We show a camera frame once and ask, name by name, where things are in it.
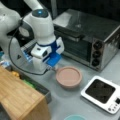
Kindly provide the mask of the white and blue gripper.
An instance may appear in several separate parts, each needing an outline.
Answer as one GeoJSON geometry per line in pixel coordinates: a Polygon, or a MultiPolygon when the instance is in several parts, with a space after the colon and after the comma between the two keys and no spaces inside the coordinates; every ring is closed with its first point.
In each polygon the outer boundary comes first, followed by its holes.
{"type": "Polygon", "coordinates": [[[64,43],[61,37],[49,44],[35,43],[28,54],[30,66],[27,68],[29,74],[45,74],[55,67],[64,52],[64,43]]]}

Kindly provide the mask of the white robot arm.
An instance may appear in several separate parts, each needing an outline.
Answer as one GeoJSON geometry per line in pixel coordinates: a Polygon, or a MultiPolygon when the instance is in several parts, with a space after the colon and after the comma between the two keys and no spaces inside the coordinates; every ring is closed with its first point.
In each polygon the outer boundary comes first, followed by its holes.
{"type": "Polygon", "coordinates": [[[19,31],[24,37],[35,41],[32,48],[32,65],[39,75],[45,74],[54,67],[64,51],[62,38],[54,34],[54,26],[50,13],[37,1],[24,0],[31,8],[24,17],[7,8],[0,1],[0,46],[5,56],[16,65],[17,57],[25,58],[17,39],[8,36],[12,30],[19,31]]]}

